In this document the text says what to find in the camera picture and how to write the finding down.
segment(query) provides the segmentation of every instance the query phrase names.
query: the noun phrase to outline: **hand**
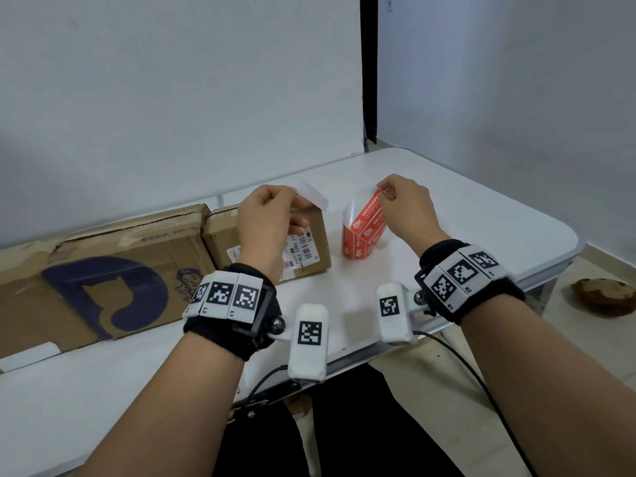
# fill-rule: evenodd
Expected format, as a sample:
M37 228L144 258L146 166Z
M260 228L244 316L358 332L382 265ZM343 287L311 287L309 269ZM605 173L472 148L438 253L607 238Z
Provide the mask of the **hand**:
M435 243L451 239L441 230L429 190L413 179L392 174L378 184L382 213L389 229L404 240L417 257Z
M276 284L282 275L282 252L288 234L300 234L309 226L293 208L311 206L287 185L261 185L238 206L237 263L249 264Z

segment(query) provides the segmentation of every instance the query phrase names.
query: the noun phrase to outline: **gray wall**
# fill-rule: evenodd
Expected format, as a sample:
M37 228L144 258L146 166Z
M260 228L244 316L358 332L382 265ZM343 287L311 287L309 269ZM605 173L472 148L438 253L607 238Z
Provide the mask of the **gray wall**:
M636 0L386 2L378 136L636 264Z
M0 247L362 151L359 0L0 0Z

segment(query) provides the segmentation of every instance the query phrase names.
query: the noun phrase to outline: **small cardboard box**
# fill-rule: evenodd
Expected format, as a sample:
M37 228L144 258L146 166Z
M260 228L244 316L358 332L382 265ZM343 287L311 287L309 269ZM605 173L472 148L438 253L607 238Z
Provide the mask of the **small cardboard box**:
M214 271L208 215L199 204L0 251L0 370L180 319Z
M322 273L331 267L327 231L322 211L316 206L298 210L309 220L309 228L301 236L288 236L282 254L285 264L281 282ZM237 229L238 206L223 207L212 211L203 230L203 241L217 268L235 263L239 258L239 231Z

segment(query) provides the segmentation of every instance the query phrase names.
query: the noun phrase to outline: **person's leg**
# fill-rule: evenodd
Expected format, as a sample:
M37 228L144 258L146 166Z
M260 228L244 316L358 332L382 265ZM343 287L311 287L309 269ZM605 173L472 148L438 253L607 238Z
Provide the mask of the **person's leg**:
M368 364L311 388L322 475L463 476Z
M308 477L303 441L285 404L275 403L256 410L254 418L228 424L212 475Z

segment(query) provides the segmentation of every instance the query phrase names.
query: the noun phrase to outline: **table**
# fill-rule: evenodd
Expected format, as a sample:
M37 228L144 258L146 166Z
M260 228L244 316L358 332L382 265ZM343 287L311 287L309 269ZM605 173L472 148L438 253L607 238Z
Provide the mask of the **table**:
M576 231L534 209L405 149L383 149L272 181L306 181L330 200L324 215L332 268L321 275L279 286L284 316L302 303L325 304L330 312L330 362L365 351L372 358L389 350L378 344L375 290L398 281L416 289L416 256L390 231L366 260L340 254L342 210L354 192L373 187L395 172L431 190L444 231L491 251L528 291L555 280L584 246ZM224 205L238 203L253 189L222 194ZM447 323L423 322L432 331ZM176 322L114 342L63 353L0 376L0 476L52 476L81 465L117 418L145 386L181 336ZM276 342L246 365L237 399L264 373L286 363L288 346ZM267 385L286 378L282 372Z

